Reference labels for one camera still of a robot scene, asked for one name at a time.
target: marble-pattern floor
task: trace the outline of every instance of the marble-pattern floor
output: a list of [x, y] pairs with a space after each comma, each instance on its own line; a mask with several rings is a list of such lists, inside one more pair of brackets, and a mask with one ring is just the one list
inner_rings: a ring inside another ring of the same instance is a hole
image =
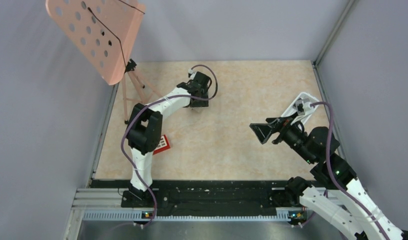
[[[217, 96], [201, 112], [180, 109], [163, 123], [171, 149], [154, 155], [152, 177], [160, 180], [311, 180], [308, 165], [284, 142], [261, 145], [250, 123], [279, 117], [300, 92], [322, 99], [312, 64], [288, 61], [140, 62], [137, 69], [165, 95], [188, 81], [188, 69], [206, 64], [218, 79]], [[196, 68], [207, 75], [210, 72]], [[137, 98], [129, 81], [127, 95]], [[210, 94], [214, 92], [214, 83]], [[128, 114], [134, 103], [128, 102]], [[305, 124], [307, 132], [328, 126], [320, 107]], [[120, 150], [124, 124], [121, 84], [112, 109], [96, 179], [130, 179], [132, 166]]]

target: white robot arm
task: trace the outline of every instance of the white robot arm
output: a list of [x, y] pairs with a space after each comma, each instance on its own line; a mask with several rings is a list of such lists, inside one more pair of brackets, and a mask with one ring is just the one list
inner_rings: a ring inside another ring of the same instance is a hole
[[[176, 87], [173, 91], [171, 91], [163, 98], [168, 98], [169, 96], [174, 95], [191, 95], [191, 94], [186, 89]], [[172, 115], [174, 112], [183, 107], [188, 106], [190, 104], [190, 100], [191, 99], [189, 97], [177, 97], [167, 99], [162, 103], [158, 103], [156, 105], [151, 106], [149, 109], [151, 109], [154, 112], [160, 112], [162, 114], [162, 121], [164, 122], [164, 120], [168, 118], [170, 115]], [[140, 176], [142, 177], [144, 182], [148, 186], [150, 186], [153, 183], [153, 178], [151, 177], [151, 165], [153, 163], [154, 150], [145, 153], [145, 155], [143, 155], [140, 150], [134, 147], [132, 147], [130, 150], [132, 152], [132, 159], [136, 164], [136, 168]], [[135, 169], [133, 169], [132, 179], [130, 180], [130, 183], [136, 189], [142, 191], [147, 190], [145, 185], [138, 179], [138, 176], [135, 174]]]
[[[126, 137], [136, 169], [148, 186], [153, 183], [151, 176], [153, 152], [160, 142], [163, 121], [184, 107], [201, 108], [209, 106], [208, 101], [191, 99], [188, 96], [208, 99], [208, 89], [210, 87], [208, 83], [211, 83], [211, 79], [201, 72], [193, 72], [192, 70], [189, 70], [188, 75], [188, 83], [182, 82], [178, 84], [173, 91], [160, 98], [165, 99], [165, 101], [154, 104], [146, 109], [139, 116], [139, 120], [134, 123]], [[134, 106], [129, 123], [144, 107], [140, 103]], [[142, 190], [143, 192], [147, 190], [147, 187], [139, 180], [135, 173], [135, 168], [133, 168], [130, 183], [137, 190]]]
[[[308, 99], [300, 99], [295, 105], [297, 113], [292, 116], [267, 118], [267, 123], [250, 124], [251, 129], [262, 144], [272, 134], [279, 133], [273, 144], [285, 142], [308, 164], [316, 164], [310, 171], [314, 178], [335, 195], [349, 212], [321, 196], [301, 177], [291, 178], [285, 187], [291, 204], [313, 210], [349, 240], [408, 240], [408, 231], [396, 227], [382, 214], [351, 166], [335, 153], [340, 146], [335, 137], [332, 136], [330, 144], [327, 144], [328, 128], [316, 127], [309, 135], [304, 131], [299, 120], [314, 112], [314, 104], [311, 105]], [[335, 182], [328, 171], [327, 152]]]

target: cable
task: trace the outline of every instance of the cable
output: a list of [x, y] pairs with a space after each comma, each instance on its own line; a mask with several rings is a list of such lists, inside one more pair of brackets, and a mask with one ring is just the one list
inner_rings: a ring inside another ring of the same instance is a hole
[[303, 134], [304, 133], [304, 125], [303, 125], [303, 123], [301, 121], [298, 121], [298, 124], [300, 125], [301, 133]]
[[207, 91], [209, 91], [210, 87], [212, 86], [212, 83], [213, 83], [213, 81], [212, 81], [212, 79], [210, 78], [210, 84], [209, 84], [208, 87], [207, 87]]
[[[132, 194], [134, 197], [136, 197], [137, 199], [139, 199], [139, 200], [142, 201], [142, 198], [138, 197], [138, 196], [135, 195], [133, 192], [131, 192], [131, 191], [128, 191], [128, 192], [129, 192], [130, 194]], [[117, 188], [117, 193], [118, 193], [121, 197], [123, 197], [123, 195], [120, 194], [120, 188]]]
[[137, 8], [136, 6], [129, 5], [128, 3], [126, 3], [126, 2], [124, 2], [124, 1], [122, 1], [122, 0], [117, 0], [117, 1], [119, 1], [119, 2], [121, 2], [121, 3], [123, 3], [123, 4], [126, 4], [126, 5], [128, 5], [129, 7], [133, 8], [133, 9], [136, 9], [136, 10], [138, 10], [139, 12], [141, 12], [141, 13], [143, 13], [143, 14], [145, 15], [145, 12], [139, 10], [139, 8]]
[[209, 101], [209, 100], [212, 100], [212, 99], [216, 96], [216, 94], [217, 94], [217, 92], [218, 92], [218, 81], [217, 81], [216, 74], [213, 72], [213, 70], [212, 70], [211, 68], [209, 68], [208, 66], [206, 66], [206, 65], [204, 65], [204, 64], [197, 64], [197, 65], [191, 67], [191, 69], [194, 69], [194, 68], [196, 68], [196, 67], [204, 67], [204, 68], [208, 69], [208, 70], [211, 72], [211, 74], [213, 75], [213, 77], [214, 77], [214, 82], [215, 82], [215, 85], [216, 85], [216, 86], [215, 86], [214, 93], [213, 93], [213, 96], [211, 96], [210, 98], [201, 98], [201, 97], [196, 97], [196, 96], [191, 96], [191, 95], [179, 94], [179, 95], [169, 96], [169, 97], [167, 97], [167, 98], [162, 98], [162, 99], [159, 99], [159, 100], [157, 100], [157, 101], [155, 101], [155, 102], [152, 102], [152, 103], [146, 105], [144, 108], [142, 108], [142, 109], [138, 112], [138, 114], [133, 118], [132, 122], [130, 122], [129, 126], [127, 126], [127, 129], [126, 129], [126, 131], [124, 132], [123, 137], [122, 137], [122, 139], [121, 139], [121, 144], [120, 144], [121, 152], [122, 152], [123, 155], [127, 158], [127, 160], [129, 160], [129, 162], [132, 164], [132, 166], [133, 166], [133, 168], [134, 168], [134, 170], [135, 170], [136, 176], [138, 177], [139, 181], [146, 187], [146, 189], [148, 190], [148, 192], [151, 194], [152, 200], [154, 201], [154, 212], [152, 213], [152, 216], [151, 216], [151, 218], [149, 219], [149, 222], [147, 222], [147, 223], [143, 226], [144, 228], [147, 227], [147, 226], [153, 221], [153, 219], [155, 218], [155, 216], [157, 215], [157, 199], [156, 199], [156, 196], [154, 195], [153, 190], [150, 188], [150, 186], [148, 186], [148, 185], [145, 183], [144, 179], [142, 179], [142, 177], [141, 177], [141, 175], [139, 174], [138, 169], [137, 169], [137, 166], [136, 166], [136, 164], [134, 163], [134, 161], [133, 161], [133, 160], [129, 157], [129, 155], [126, 153], [126, 151], [125, 151], [125, 145], [124, 145], [125, 139], [126, 139], [126, 136], [127, 136], [128, 133], [129, 133], [129, 131], [131, 130], [132, 126], [134, 125], [134, 123], [135, 123], [135, 122], [138, 120], [138, 118], [140, 117], [140, 115], [141, 115], [143, 112], [145, 112], [145, 110], [147, 110], [148, 108], [150, 108], [150, 107], [152, 107], [152, 106], [154, 106], [154, 105], [156, 105], [156, 104], [162, 103], [162, 102], [166, 101], [167, 99], [174, 99], [174, 98], [191, 98], [191, 99], [200, 100], [200, 101]]
[[[333, 128], [334, 128], [334, 111], [332, 110], [331, 104], [328, 103], [328, 102], [318, 101], [318, 102], [310, 104], [311, 107], [314, 107], [316, 105], [325, 105], [329, 109], [329, 128], [328, 128], [328, 131], [327, 131], [327, 140], [326, 140], [327, 141], [326, 142], [326, 165], [327, 165], [327, 172], [329, 173], [329, 177], [330, 177], [331, 181], [333, 182], [333, 184], [335, 185], [335, 187], [338, 190], [340, 190], [347, 197], [349, 197], [351, 200], [353, 200], [359, 207], [361, 207], [367, 213], [367, 215], [371, 216], [372, 215], [371, 211], [369, 211], [369, 209], [367, 209], [367, 207], [365, 205], [363, 205], [359, 200], [357, 200], [357, 198], [355, 198], [353, 195], [348, 193], [344, 188], [342, 188], [340, 186], [340, 184], [337, 182], [337, 180], [335, 179], [334, 172], [332, 171], [331, 154], [330, 154], [332, 131], [333, 131]], [[390, 237], [388, 237], [387, 233], [385, 232], [384, 228], [381, 226], [381, 224], [376, 219], [376, 217], [374, 217], [372, 215], [371, 218], [372, 218], [372, 220], [375, 221], [374, 223], [378, 227], [379, 231], [382, 233], [383, 237], [386, 240], [391, 240]]]

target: gray wall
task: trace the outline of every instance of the gray wall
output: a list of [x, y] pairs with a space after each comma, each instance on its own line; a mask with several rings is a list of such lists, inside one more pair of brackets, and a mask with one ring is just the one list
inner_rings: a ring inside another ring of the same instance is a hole
[[320, 75], [348, 161], [408, 230], [408, 0], [359, 1]]
[[136, 61], [315, 60], [347, 0], [140, 0]]
[[110, 92], [44, 0], [0, 1], [0, 240], [63, 237]]

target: pink music stand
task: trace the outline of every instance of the pink music stand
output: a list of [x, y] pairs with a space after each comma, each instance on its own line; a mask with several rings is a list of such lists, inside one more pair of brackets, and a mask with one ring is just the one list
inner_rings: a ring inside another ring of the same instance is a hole
[[[49, 16], [63, 30], [79, 51], [109, 84], [122, 81], [124, 120], [128, 120], [126, 97], [126, 64], [129, 61], [139, 27], [146, 10], [137, 0], [46, 0]], [[144, 83], [159, 97], [162, 95], [138, 70], [127, 73], [139, 94], [147, 103]]]

